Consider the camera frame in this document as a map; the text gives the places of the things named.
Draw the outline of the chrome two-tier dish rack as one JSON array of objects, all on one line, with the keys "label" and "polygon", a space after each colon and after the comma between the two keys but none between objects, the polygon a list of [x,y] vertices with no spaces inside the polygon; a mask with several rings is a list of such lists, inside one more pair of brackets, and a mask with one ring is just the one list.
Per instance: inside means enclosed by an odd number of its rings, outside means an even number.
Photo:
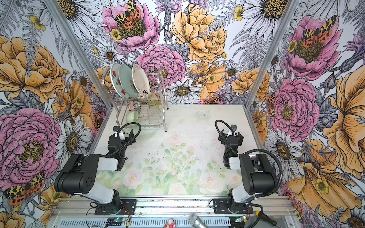
[{"label": "chrome two-tier dish rack", "polygon": [[[160,68],[156,68],[152,73],[146,73],[149,83],[150,83],[150,93],[148,98],[141,97],[140,95],[137,98],[128,97],[125,93],[125,98],[122,98],[117,92],[114,90],[111,76],[110,76],[111,67],[107,68],[102,74],[101,83],[103,88],[107,92],[107,101],[109,101],[113,108],[116,111],[116,124],[123,125],[126,124],[126,115],[130,112],[129,103],[133,100],[138,100],[141,103],[141,113],[139,114],[138,123],[143,128],[163,128],[165,132],[167,132],[167,123],[166,123],[166,111],[169,109],[167,96],[166,96],[166,86],[164,83],[163,73]],[[157,100],[160,109],[159,121],[154,124],[150,124],[147,117],[147,109],[148,109],[148,101]]]}]

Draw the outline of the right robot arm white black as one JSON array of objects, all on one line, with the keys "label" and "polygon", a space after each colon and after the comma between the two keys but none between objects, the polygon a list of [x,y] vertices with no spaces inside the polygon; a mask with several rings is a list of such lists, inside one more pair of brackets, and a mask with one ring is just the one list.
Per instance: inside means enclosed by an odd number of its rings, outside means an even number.
[{"label": "right robot arm white black", "polygon": [[267,158],[268,152],[262,149],[252,149],[238,154],[237,149],[242,145],[243,136],[219,132],[218,140],[224,145],[223,164],[229,170],[240,171],[241,184],[229,189],[227,199],[214,199],[215,214],[251,213],[248,204],[259,195],[275,192],[278,183],[271,163]]}]

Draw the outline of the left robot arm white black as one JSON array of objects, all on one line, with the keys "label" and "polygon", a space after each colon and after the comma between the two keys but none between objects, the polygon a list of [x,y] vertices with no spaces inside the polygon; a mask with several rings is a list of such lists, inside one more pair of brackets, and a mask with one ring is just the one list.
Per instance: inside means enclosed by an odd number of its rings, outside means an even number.
[{"label": "left robot arm white black", "polygon": [[122,136],[123,134],[124,132],[115,132],[109,137],[106,155],[75,154],[70,156],[54,182],[55,190],[93,200],[102,213],[117,214],[125,210],[119,192],[105,187],[96,180],[99,171],[118,172],[122,170],[127,160],[126,147],[136,142],[133,131],[127,136]]}]

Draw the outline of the light green bowl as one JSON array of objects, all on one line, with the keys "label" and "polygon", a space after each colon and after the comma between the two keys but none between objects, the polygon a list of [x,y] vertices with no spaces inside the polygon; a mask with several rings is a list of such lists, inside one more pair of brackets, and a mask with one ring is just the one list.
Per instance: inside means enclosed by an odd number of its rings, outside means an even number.
[{"label": "light green bowl", "polygon": [[130,111],[126,115],[126,123],[138,122],[139,120],[139,113],[137,111]]}]

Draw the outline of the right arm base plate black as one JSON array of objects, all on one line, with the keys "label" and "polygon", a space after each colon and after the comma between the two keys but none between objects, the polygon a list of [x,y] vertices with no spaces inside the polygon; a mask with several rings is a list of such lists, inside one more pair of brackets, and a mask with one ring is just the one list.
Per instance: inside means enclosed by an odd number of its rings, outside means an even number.
[{"label": "right arm base plate black", "polygon": [[209,207],[215,214],[252,214],[252,206],[245,203],[236,203],[228,199],[215,198],[209,202]]}]

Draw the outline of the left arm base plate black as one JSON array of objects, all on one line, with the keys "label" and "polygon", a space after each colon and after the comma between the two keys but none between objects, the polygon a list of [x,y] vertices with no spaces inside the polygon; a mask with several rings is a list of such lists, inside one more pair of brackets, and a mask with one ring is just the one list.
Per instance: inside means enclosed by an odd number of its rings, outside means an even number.
[{"label": "left arm base plate black", "polygon": [[100,204],[95,210],[97,216],[108,215],[134,215],[137,200],[121,199],[120,202],[111,202],[109,204]]}]

